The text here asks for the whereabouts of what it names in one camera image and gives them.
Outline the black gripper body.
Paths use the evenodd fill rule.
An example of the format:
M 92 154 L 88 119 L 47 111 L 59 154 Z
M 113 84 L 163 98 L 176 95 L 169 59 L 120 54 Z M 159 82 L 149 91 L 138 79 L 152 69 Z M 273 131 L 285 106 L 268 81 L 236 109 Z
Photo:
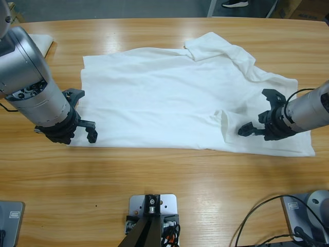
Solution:
M 78 126 L 78 113 L 70 108 L 66 118 L 52 127 L 35 126 L 36 133 L 44 134 L 53 143 L 70 144 Z
M 285 123 L 284 114 L 282 113 L 283 108 L 284 106 L 282 105 L 270 110 L 267 123 L 264 123 L 266 131 L 264 139 L 266 141 L 281 140 L 297 134 L 296 131 L 292 130 L 291 127 Z

